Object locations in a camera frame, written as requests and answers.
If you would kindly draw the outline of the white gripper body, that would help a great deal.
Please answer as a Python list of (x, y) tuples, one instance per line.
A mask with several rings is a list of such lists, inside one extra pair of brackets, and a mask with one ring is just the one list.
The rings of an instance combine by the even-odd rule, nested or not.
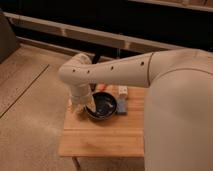
[(72, 104), (71, 111), (80, 114), (86, 107), (88, 107), (92, 112), (96, 111), (96, 105), (92, 94), (86, 96), (73, 96), (70, 95), (70, 100)]

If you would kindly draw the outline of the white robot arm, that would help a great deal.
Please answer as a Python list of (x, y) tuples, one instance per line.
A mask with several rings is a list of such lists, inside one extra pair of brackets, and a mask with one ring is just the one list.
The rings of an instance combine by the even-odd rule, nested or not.
[(150, 52), (93, 64), (83, 54), (59, 69), (73, 104), (92, 101), (91, 83), (145, 87), (145, 171), (213, 171), (213, 53)]

